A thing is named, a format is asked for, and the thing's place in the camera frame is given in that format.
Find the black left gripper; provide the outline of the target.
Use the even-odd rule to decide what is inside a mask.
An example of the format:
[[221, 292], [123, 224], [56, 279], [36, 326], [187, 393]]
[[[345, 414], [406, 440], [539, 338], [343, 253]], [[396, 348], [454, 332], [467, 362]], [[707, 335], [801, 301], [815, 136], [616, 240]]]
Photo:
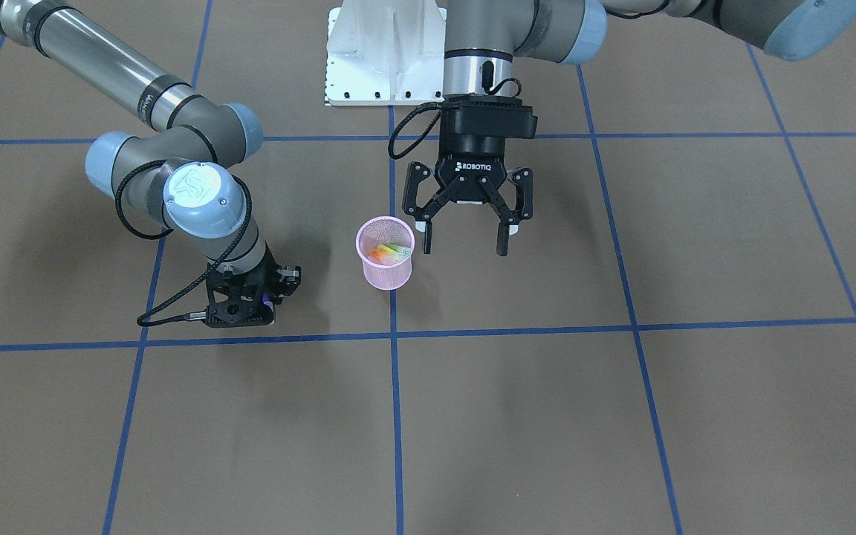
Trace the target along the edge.
[[[515, 97], [461, 95], [442, 102], [437, 176], [425, 163], [413, 162], [407, 167], [402, 192], [402, 213], [412, 217], [424, 234], [424, 254], [431, 254], [432, 220], [448, 203], [447, 187], [460, 186], [452, 202], [485, 203], [484, 190], [478, 183], [482, 177], [487, 179], [487, 202], [499, 217], [496, 253], [508, 254], [510, 235], [534, 214], [534, 172], [530, 167], [506, 172], [506, 140], [532, 139], [537, 121], [532, 106]], [[429, 177], [438, 183], [438, 190], [419, 206], [418, 187]], [[505, 182], [514, 187], [513, 209], [499, 192]]]

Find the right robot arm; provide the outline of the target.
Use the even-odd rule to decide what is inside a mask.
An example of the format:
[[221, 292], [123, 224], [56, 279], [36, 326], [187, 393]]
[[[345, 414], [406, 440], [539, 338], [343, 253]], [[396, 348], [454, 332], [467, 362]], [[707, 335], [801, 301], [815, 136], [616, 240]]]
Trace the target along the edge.
[[241, 103], [210, 100], [67, 1], [0, 1], [0, 38], [61, 65], [145, 126], [145, 135], [97, 137], [86, 179], [112, 199], [129, 233], [145, 241], [184, 235], [205, 265], [137, 324], [273, 324], [302, 271], [276, 261], [253, 193], [234, 172], [264, 143], [258, 116]]

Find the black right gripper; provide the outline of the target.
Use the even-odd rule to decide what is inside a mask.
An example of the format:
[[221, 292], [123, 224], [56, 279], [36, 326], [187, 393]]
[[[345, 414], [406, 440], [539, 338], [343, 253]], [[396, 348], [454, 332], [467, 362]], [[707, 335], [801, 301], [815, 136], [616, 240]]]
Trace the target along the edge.
[[205, 280], [208, 304], [204, 324], [211, 328], [269, 325], [262, 319], [262, 295], [276, 305], [292, 295], [302, 281], [300, 265], [279, 265], [268, 246], [218, 265]]

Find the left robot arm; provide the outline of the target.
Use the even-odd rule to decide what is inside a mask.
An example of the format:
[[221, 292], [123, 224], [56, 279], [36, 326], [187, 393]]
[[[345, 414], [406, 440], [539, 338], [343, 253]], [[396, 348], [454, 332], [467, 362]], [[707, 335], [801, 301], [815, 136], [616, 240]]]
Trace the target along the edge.
[[451, 204], [493, 210], [496, 253], [534, 214], [534, 171], [508, 166], [510, 140], [536, 136], [538, 118], [522, 99], [519, 59], [584, 65], [609, 34], [645, 19], [700, 22], [775, 59], [811, 58], [856, 19], [856, 1], [450, 1], [443, 38], [442, 88], [432, 112], [438, 153], [432, 165], [407, 167], [402, 213], [413, 220], [425, 253], [432, 228]]

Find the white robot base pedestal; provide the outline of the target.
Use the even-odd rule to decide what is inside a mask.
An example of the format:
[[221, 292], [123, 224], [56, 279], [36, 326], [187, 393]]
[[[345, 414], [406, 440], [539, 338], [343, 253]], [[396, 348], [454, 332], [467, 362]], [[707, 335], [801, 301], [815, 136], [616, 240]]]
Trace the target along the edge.
[[442, 101], [447, 10], [435, 1], [344, 1], [327, 20], [327, 106]]

